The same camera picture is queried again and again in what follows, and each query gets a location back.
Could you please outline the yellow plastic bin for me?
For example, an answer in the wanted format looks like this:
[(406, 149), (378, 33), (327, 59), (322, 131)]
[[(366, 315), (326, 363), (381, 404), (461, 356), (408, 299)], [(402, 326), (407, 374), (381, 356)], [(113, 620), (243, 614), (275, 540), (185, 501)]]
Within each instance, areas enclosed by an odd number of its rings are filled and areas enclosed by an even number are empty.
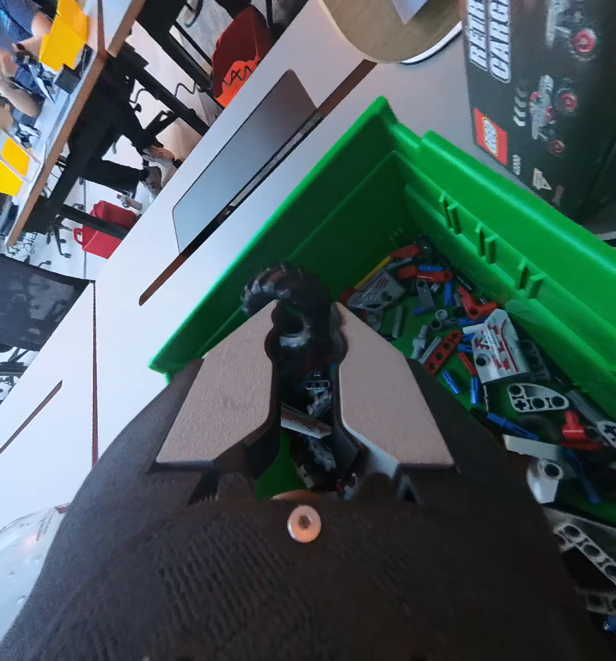
[(91, 20), (78, 1), (58, 1), (50, 32), (42, 38), (40, 63), (54, 72), (74, 68), (89, 40)]
[(19, 195), (28, 174), (32, 156), (17, 141), (6, 136), (0, 146), (0, 194), (11, 197)]

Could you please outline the clear plastic water bottle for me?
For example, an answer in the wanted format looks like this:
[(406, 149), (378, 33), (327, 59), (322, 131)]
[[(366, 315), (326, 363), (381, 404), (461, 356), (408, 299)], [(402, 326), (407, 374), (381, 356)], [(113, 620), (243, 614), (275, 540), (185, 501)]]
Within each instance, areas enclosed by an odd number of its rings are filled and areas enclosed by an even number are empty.
[(68, 507), (20, 517), (0, 530), (0, 642), (27, 601)]

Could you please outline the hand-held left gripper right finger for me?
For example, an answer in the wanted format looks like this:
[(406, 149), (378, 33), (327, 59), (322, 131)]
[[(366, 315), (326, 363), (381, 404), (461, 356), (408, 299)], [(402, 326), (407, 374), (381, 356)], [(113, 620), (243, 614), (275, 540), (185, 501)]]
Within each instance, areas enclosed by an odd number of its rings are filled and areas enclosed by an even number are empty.
[(452, 454), (403, 353), (341, 303), (334, 310), (344, 342), (339, 415), (362, 449), (357, 475), (395, 479), (404, 469), (452, 469)]

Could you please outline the white desk with wooden edge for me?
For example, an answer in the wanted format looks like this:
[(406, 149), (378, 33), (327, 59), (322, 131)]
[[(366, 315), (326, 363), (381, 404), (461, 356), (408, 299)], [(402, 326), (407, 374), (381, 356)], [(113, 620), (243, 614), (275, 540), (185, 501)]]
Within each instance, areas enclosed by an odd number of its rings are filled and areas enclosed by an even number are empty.
[(7, 235), (7, 246), (14, 246), (23, 232), (40, 228), (42, 233), (46, 233), (47, 226), (53, 225), (58, 218), (72, 219), (85, 225), (97, 220), (65, 201), (81, 177), (85, 163), (91, 158), (95, 143), (104, 134), (104, 121), (96, 121), (87, 129), (75, 153), (69, 154), (67, 164), (48, 197), (44, 191), (106, 63), (121, 51), (144, 5), (145, 1), (85, 2), (85, 14), (90, 21), (87, 41), (89, 58), (72, 94), (60, 94), (60, 101), (46, 104), (40, 112), (36, 122), (40, 137), (33, 143), (32, 149), (35, 158), (33, 169), (13, 198), (18, 214)]

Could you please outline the orange plastic crate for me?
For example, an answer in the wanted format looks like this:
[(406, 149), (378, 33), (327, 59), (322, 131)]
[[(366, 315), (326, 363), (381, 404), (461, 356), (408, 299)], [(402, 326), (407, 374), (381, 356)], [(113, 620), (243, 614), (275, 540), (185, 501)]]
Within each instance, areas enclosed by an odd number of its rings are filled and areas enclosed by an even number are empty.
[(215, 44), (212, 82), (218, 104), (226, 107), (235, 98), (271, 47), (272, 36), (263, 14), (247, 4)]

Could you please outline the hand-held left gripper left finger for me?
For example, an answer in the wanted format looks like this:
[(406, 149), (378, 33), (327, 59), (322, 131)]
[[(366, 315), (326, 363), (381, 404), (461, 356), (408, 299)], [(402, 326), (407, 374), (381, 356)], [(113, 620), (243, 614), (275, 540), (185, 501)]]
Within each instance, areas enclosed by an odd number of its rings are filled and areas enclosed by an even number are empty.
[(279, 302), (270, 302), (204, 357), (156, 462), (216, 462), (274, 419)]

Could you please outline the black lego tire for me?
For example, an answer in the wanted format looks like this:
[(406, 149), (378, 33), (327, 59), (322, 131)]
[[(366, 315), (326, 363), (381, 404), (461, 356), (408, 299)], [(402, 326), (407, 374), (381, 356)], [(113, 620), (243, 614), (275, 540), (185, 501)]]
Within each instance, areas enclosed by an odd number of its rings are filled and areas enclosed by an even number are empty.
[(253, 317), (277, 302), (279, 346), (286, 350), (326, 350), (331, 344), (330, 288), (302, 267), (281, 263), (254, 276), (241, 294), (241, 310)]

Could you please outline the black lego set box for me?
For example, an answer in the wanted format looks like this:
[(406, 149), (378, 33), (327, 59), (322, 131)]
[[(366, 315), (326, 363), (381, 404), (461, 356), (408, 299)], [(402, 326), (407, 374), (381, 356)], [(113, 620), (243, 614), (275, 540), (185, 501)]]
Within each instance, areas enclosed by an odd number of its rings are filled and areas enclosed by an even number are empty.
[(461, 1), (475, 143), (585, 223), (616, 201), (616, 1)]

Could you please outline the white printed instruction poster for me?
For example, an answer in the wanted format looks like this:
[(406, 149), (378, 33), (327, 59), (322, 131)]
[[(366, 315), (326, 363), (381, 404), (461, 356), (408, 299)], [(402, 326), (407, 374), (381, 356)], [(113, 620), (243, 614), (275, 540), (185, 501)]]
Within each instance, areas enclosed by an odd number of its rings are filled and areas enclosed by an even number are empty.
[(396, 13), (399, 16), (399, 19), (403, 25), (408, 24), (424, 7), (428, 1), (427, 0), (392, 0)]

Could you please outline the black mesh office chair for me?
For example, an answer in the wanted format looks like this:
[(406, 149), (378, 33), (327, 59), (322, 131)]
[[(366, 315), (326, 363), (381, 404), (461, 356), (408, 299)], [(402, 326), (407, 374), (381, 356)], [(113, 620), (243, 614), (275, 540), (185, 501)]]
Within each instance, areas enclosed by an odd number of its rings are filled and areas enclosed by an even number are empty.
[(93, 282), (0, 254), (0, 343), (41, 351)]

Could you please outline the silver laptop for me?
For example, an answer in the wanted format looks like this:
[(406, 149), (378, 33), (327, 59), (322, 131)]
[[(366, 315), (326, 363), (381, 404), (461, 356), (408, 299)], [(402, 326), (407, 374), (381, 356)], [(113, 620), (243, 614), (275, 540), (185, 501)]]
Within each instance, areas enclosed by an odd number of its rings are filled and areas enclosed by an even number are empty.
[(317, 119), (317, 107), (297, 74), (285, 71), (172, 209), (179, 251), (301, 141)]

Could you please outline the green plastic storage bin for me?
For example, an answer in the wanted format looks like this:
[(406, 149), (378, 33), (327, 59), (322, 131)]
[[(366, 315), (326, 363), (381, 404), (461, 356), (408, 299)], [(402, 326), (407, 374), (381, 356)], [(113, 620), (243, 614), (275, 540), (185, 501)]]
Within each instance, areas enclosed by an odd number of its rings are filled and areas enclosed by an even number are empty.
[[(231, 262), (149, 368), (167, 381), (244, 321), (245, 284), (280, 262), (316, 273), (339, 298), (392, 249), (425, 236), (427, 264), (496, 303), (550, 365), (561, 397), (596, 406), (616, 444), (616, 248), (434, 132), (418, 137), (379, 97)], [(589, 488), (559, 502), (616, 527), (616, 451), (577, 450)]]

